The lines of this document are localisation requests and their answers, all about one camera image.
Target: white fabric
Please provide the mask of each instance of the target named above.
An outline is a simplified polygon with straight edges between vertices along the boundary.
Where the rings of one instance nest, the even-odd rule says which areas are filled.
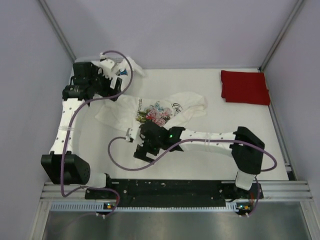
[[[167,129],[184,127],[191,118],[206,114],[205,98],[194,92],[180,92],[162,100],[121,95],[117,101],[105,100],[95,118],[112,128],[127,131],[146,121]]]

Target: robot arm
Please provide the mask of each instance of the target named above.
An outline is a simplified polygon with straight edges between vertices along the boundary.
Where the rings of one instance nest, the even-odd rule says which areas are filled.
[[[242,126],[239,126],[235,132],[207,133],[192,131],[184,127],[165,129],[150,121],[140,127],[129,129],[127,139],[138,144],[133,156],[148,163],[154,160],[147,154],[156,156],[160,149],[167,150],[181,141],[191,139],[191,141],[175,146],[170,152],[206,151],[232,157],[238,167],[235,185],[244,190],[251,188],[255,176],[261,172],[263,153],[246,145],[233,142],[216,143],[210,142],[210,140],[238,140],[253,144],[261,149],[265,148],[265,144],[257,136]]]
[[[108,175],[93,172],[90,165],[79,157],[79,130],[90,104],[83,106],[75,115],[71,127],[69,123],[79,106],[91,100],[95,94],[102,97],[114,96],[127,86],[124,82],[129,82],[129,65],[125,65],[124,62],[126,62],[125,59],[121,63],[115,63],[112,59],[105,57],[100,61],[73,64],[72,84],[67,85],[62,91],[62,114],[57,136],[49,154],[41,157],[41,165],[54,184],[60,184],[62,153],[69,130],[70,135],[64,159],[64,184],[79,184],[96,188],[106,186]],[[134,61],[132,62],[134,69],[141,69]]]

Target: folded red cloth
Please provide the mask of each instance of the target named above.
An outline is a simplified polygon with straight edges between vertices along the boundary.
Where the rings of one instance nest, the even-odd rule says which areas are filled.
[[[269,90],[262,72],[221,71],[221,97],[230,103],[269,105]]]

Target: metal frame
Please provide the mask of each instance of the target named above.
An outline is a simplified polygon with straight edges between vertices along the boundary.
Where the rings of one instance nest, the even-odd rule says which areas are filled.
[[[86,200],[86,201],[55,201],[51,205],[51,212],[99,212],[108,213],[111,209],[104,209],[104,202]],[[117,213],[141,213],[141,212],[238,212],[236,202],[226,202],[225,206],[216,207],[117,207]]]
[[[223,181],[223,183],[234,183],[234,181]],[[313,197],[310,192],[310,188],[307,181],[260,181],[261,188],[263,189],[264,198],[259,202],[300,202],[303,215],[312,237],[312,240],[320,240],[320,216],[317,212]],[[75,186],[65,186],[66,191],[74,189]],[[45,231],[45,226],[48,220],[49,211],[52,209],[57,210],[56,205],[60,205],[61,208],[67,205],[70,208],[76,208],[75,206],[87,205],[97,206],[99,209],[101,203],[114,202],[114,200],[86,200],[85,189],[80,189],[78,192],[73,193],[68,198],[64,198],[60,192],[60,186],[53,184],[52,182],[46,182],[44,184],[40,202],[38,205],[36,217],[34,220],[33,228],[29,240],[41,240]],[[201,209],[201,212],[230,212],[233,206],[222,207],[221,209],[208,207]],[[95,211],[95,209],[83,209],[82,212]],[[168,209],[157,209],[157,212],[168,212]],[[171,209],[170,212],[192,212],[193,209],[181,208]],[[155,212],[153,208],[123,208],[119,212]]]
[[[72,62],[76,60],[76,55],[69,45],[63,31],[61,30],[58,22],[56,21],[52,11],[50,10],[46,0],[37,0],[44,14],[46,15],[53,31],[56,33],[58,40],[60,41],[63,49],[67,53],[68,57]],[[268,51],[265,59],[263,60],[260,71],[264,71],[268,66],[270,60],[278,49],[280,43],[284,39],[286,33],[292,26],[294,20],[297,18],[298,14],[302,10],[306,0],[297,0],[288,19],[283,25],[281,31],[279,32],[277,38],[275,39],[272,47]],[[295,171],[295,166],[290,162],[289,152],[285,145],[284,135],[282,133],[281,125],[278,121],[277,114],[273,103],[271,102],[269,106],[270,115],[273,121],[274,129],[279,141],[279,145],[283,154],[285,166],[287,171]],[[312,240],[320,240],[320,216],[315,206],[313,197],[310,192],[310,188],[307,181],[261,181],[261,187],[263,189],[264,199],[261,202],[300,202],[301,210],[303,212],[309,233]],[[74,186],[65,186],[65,190],[69,191],[73,189]],[[42,191],[40,202],[37,208],[36,217],[34,219],[32,231],[29,240],[41,240],[43,238],[45,226],[49,216],[49,211],[53,203],[75,203],[86,204],[89,200],[85,200],[85,190],[80,189],[68,198],[63,198],[60,193],[60,186],[54,185],[50,182],[46,182]]]
[[[70,47],[70,44],[68,43],[64,32],[61,30],[55,16],[51,12],[46,0],[37,0],[39,3],[39,6],[41,7],[44,15],[49,21],[49,24],[51,25],[54,33],[56,34],[56,37],[58,38],[59,42],[61,43],[65,53],[70,58],[71,62],[74,62],[76,60],[76,55],[74,54],[74,51]]]
[[[297,18],[297,16],[299,15],[300,11],[302,10],[302,8],[304,7],[306,3],[306,0],[297,0],[289,17],[287,18],[287,20],[285,21],[282,29],[280,30],[278,36],[276,37],[275,41],[273,42],[269,52],[267,53],[265,59],[263,60],[260,70],[264,71],[266,70],[266,67],[268,66],[271,58],[273,57],[273,55],[275,54],[276,50],[278,49],[280,43],[282,42],[282,40],[284,39],[286,33],[288,32],[289,28],[292,26],[294,20]]]

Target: lavender wall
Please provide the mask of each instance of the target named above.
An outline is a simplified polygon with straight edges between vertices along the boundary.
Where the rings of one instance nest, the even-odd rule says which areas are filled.
[[[144,68],[259,67],[297,0],[46,0],[77,57]]]
[[[0,2],[0,238],[26,239],[71,62],[35,0]]]
[[[306,1],[266,70],[298,176],[320,209],[320,1]]]

